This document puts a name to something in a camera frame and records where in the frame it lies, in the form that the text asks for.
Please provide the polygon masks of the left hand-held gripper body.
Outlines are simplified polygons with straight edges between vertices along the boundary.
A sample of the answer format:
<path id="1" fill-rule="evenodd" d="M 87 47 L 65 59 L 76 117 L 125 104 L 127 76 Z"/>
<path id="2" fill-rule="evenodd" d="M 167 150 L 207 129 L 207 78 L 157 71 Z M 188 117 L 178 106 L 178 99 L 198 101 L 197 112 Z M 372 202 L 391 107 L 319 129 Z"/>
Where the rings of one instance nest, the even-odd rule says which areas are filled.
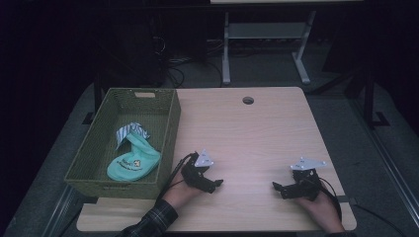
<path id="1" fill-rule="evenodd" d="M 212 165 L 213 161 L 205 149 L 201 153 L 193 153 L 190 160 L 182 168 L 181 174 L 185 183 L 196 189 L 212 189 L 213 181 L 204 176 L 204 172 Z"/>

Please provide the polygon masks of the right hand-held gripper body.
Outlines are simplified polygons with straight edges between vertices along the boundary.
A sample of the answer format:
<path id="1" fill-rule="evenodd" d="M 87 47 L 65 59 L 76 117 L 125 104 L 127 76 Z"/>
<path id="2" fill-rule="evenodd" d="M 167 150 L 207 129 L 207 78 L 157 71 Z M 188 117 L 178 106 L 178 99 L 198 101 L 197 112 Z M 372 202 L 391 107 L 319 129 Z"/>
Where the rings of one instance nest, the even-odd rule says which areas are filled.
<path id="1" fill-rule="evenodd" d="M 317 168 L 325 167 L 325 161 L 318 161 L 300 157 L 291 165 L 295 187 L 292 198 L 308 198 L 315 200 L 320 192 L 320 180 L 316 172 Z"/>

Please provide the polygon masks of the mint green baby garment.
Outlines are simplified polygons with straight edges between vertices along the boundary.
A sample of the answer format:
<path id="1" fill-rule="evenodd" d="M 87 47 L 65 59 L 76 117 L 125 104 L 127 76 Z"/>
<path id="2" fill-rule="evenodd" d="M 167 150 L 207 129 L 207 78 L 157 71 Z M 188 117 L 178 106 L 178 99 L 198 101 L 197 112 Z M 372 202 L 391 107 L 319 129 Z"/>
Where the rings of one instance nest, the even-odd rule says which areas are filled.
<path id="1" fill-rule="evenodd" d="M 150 135 L 138 122 L 131 122 L 116 131 L 116 150 L 128 143 L 130 151 L 116 157 L 107 168 L 113 181 L 134 182 L 147 176 L 161 160 L 161 153 L 148 142 Z"/>

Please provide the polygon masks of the green woven basket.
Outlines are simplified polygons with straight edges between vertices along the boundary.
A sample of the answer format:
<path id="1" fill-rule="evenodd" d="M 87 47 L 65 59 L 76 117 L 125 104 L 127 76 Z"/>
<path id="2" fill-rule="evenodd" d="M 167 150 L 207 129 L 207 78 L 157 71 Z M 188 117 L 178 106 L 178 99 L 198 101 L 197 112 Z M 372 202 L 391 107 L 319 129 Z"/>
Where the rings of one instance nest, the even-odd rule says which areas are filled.
<path id="1" fill-rule="evenodd" d="M 172 173 L 180 115 L 181 106 L 174 89 L 111 88 L 64 181 L 87 197 L 157 198 Z M 116 132 L 132 122 L 141 124 L 148 132 L 148 142 L 160 152 L 161 160 L 137 181 L 114 181 L 107 175 L 109 164 L 130 152 L 128 144 L 117 143 Z"/>

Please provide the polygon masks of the person's left hand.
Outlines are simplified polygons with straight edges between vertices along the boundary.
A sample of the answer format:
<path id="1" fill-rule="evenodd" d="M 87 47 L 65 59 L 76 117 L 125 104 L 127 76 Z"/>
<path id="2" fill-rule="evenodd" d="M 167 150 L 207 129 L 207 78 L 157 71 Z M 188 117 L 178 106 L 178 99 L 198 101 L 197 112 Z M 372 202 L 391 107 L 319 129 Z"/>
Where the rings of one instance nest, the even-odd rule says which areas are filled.
<path id="1" fill-rule="evenodd" d="M 169 186 L 169 190 L 163 196 L 163 199 L 168 202 L 176 211 L 179 211 L 192 199 L 198 197 L 203 191 L 194 187 L 188 186 L 183 179 L 183 176 L 178 173 Z"/>

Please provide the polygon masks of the person's right hand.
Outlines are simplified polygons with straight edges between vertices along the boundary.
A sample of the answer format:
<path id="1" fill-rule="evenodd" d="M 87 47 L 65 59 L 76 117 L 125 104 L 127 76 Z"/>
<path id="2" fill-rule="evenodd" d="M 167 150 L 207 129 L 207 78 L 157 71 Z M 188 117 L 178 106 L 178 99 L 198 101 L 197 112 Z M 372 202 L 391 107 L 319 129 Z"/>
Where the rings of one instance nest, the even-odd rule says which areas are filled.
<path id="1" fill-rule="evenodd" d="M 294 201 L 308 213 L 326 234 L 345 231 L 332 200 L 326 194 L 319 193 L 315 200 L 298 197 Z"/>

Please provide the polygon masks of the black metal stand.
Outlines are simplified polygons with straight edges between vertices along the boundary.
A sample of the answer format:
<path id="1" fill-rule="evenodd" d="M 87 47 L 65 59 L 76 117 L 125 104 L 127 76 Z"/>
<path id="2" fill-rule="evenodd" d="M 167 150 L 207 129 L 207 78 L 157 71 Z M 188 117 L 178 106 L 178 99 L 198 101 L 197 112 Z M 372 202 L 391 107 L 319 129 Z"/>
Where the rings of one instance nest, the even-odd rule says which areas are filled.
<path id="1" fill-rule="evenodd" d="M 357 99 L 361 94 L 364 94 L 362 118 L 367 126 L 371 129 L 375 129 L 377 126 L 389 126 L 384 114 L 374 111 L 375 78 L 370 68 L 365 65 L 356 66 L 348 73 L 348 79 L 350 82 L 344 94 L 349 99 Z"/>

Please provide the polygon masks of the dark bulky equipment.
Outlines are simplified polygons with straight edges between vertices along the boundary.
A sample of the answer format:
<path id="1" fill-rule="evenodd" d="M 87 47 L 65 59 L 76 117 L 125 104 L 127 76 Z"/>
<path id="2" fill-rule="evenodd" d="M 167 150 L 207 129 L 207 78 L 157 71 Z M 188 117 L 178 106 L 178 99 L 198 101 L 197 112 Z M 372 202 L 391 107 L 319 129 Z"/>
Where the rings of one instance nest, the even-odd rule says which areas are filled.
<path id="1" fill-rule="evenodd" d="M 120 50 L 117 59 L 126 70 L 131 87 L 160 87 L 164 78 L 147 18 L 118 15 L 112 27 Z"/>

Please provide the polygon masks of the metal floor rail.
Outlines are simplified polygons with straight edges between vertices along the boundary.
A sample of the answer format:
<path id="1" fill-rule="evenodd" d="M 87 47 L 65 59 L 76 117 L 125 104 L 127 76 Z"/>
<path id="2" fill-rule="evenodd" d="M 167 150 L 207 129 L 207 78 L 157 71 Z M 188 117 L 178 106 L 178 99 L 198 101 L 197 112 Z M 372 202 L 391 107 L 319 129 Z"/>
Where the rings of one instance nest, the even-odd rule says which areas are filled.
<path id="1" fill-rule="evenodd" d="M 349 104 L 353 109 L 356 117 L 360 121 L 360 124 L 366 131 L 368 137 L 372 141 L 374 148 L 381 159 L 383 167 L 393 182 L 393 185 L 398 192 L 398 195 L 400 196 L 407 212 L 409 213 L 416 227 L 419 229 L 419 198 L 416 197 L 412 192 L 406 180 L 403 178 L 400 169 L 396 166 L 393 157 L 391 156 L 388 149 L 384 146 L 383 141 L 377 133 L 378 127 L 390 127 L 390 123 L 382 112 L 372 112 L 370 116 L 365 116 L 365 109 L 358 101 L 350 100 Z"/>
<path id="2" fill-rule="evenodd" d="M 66 185 L 42 232 L 42 237 L 63 237 L 81 211 L 76 191 Z"/>

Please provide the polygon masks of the grey metal frame desk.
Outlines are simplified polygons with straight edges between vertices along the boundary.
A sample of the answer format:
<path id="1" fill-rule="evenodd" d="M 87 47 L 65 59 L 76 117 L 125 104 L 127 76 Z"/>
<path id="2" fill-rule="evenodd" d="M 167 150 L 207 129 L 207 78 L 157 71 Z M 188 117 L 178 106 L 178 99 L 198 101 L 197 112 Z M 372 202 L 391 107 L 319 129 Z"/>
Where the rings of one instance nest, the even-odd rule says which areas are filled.
<path id="1" fill-rule="evenodd" d="M 299 48 L 292 53 L 293 63 L 303 85 L 311 80 L 302 62 L 303 54 L 311 34 L 316 14 L 321 6 L 351 4 L 363 0 L 209 0 L 212 7 L 225 7 L 223 24 L 223 52 L 221 58 L 222 85 L 231 83 L 229 43 L 231 40 L 299 40 Z M 277 22 L 235 23 L 230 21 L 233 8 L 252 11 L 302 11 L 305 7 L 305 18 L 300 21 L 280 20 Z"/>

